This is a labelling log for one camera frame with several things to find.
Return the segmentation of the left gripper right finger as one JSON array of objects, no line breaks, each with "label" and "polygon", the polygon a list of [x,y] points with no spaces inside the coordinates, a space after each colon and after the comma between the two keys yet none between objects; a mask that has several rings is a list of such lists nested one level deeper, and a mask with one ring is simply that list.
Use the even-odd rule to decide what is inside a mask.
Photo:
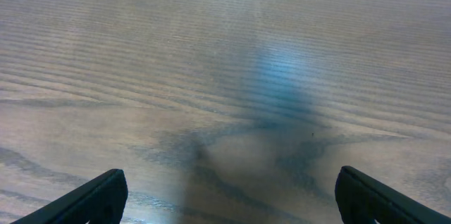
[{"label": "left gripper right finger", "polygon": [[343,166],[335,200],[344,224],[450,224],[450,218],[365,173]]}]

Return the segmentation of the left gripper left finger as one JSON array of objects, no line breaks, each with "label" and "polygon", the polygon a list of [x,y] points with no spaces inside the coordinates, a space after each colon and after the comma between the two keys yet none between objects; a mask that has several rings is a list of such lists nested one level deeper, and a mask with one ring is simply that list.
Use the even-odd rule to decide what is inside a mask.
[{"label": "left gripper left finger", "polygon": [[111,169],[12,224],[119,224],[128,198],[121,169]]}]

